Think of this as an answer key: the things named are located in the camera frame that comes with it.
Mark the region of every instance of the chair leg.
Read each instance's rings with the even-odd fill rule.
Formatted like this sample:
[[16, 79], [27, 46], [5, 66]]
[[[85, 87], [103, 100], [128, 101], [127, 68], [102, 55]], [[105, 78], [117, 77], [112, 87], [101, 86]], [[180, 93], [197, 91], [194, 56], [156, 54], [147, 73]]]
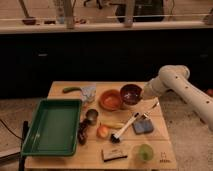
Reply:
[[91, 0], [85, 0], [85, 1], [84, 1], [84, 7], [87, 6], [87, 2], [89, 2], [89, 1], [91, 1]]
[[98, 4], [98, 8], [99, 8], [99, 9], [102, 9], [102, 8], [103, 8], [102, 5], [101, 5], [101, 0], [96, 0], [96, 3]]

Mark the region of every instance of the toy fruit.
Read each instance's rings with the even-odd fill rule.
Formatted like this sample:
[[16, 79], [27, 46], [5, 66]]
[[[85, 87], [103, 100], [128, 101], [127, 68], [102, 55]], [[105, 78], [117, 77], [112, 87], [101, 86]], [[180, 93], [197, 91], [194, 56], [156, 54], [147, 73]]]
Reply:
[[112, 129], [121, 129], [125, 125], [122, 122], [110, 122], [110, 121], [102, 121], [101, 124], [106, 125], [108, 128]]
[[142, 144], [139, 147], [138, 155], [141, 159], [141, 161], [146, 162], [151, 160], [154, 157], [153, 149], [148, 144]]
[[109, 135], [109, 128], [106, 125], [100, 125], [97, 129], [97, 136], [99, 138], [107, 138]]

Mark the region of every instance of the black cabinet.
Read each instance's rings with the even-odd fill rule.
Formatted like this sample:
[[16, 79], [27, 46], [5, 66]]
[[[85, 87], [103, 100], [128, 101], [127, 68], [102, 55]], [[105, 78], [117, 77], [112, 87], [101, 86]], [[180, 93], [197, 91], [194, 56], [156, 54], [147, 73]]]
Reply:
[[0, 35], [0, 98], [47, 96], [52, 81], [148, 81], [186, 65], [213, 87], [212, 29]]

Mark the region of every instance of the yellow object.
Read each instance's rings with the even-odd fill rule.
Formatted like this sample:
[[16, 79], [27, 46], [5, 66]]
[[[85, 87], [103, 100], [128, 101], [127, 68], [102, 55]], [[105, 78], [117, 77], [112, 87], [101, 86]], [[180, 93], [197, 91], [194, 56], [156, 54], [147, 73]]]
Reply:
[[124, 126], [124, 123], [122, 122], [111, 122], [111, 121], [102, 121], [101, 124], [106, 125], [107, 127], [113, 129], [120, 129]]

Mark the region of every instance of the wooden table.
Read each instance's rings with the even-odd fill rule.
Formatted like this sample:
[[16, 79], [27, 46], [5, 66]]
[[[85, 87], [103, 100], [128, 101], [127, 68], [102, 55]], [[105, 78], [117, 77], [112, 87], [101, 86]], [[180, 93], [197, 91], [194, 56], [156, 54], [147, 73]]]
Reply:
[[[80, 92], [63, 94], [62, 89], [68, 86], [87, 86], [91, 82], [53, 82], [48, 98], [49, 99], [70, 99], [80, 98]], [[25, 168], [27, 169], [175, 169], [176, 159], [172, 150], [169, 134], [162, 115], [160, 105], [153, 109], [150, 118], [154, 125], [154, 131], [150, 134], [136, 135], [132, 127], [123, 134], [123, 140], [119, 144], [113, 144], [109, 140], [103, 140], [96, 136], [96, 129], [103, 120], [126, 122], [132, 115], [132, 111], [145, 112], [156, 101], [141, 101], [132, 106], [129, 110], [119, 110], [109, 112], [102, 109], [98, 104], [98, 99], [102, 92], [108, 89], [117, 89], [127, 84], [127, 82], [97, 82], [95, 101], [87, 107], [83, 107], [81, 119], [90, 108], [95, 108], [99, 112], [98, 123], [88, 129], [88, 139], [85, 145], [77, 145], [76, 153], [72, 157], [27, 157]], [[143, 82], [135, 83], [141, 87]], [[137, 152], [143, 143], [149, 144], [154, 150], [154, 158], [147, 162], [141, 162]], [[110, 162], [103, 162], [101, 150], [111, 147], [124, 146], [128, 150], [128, 158]]]

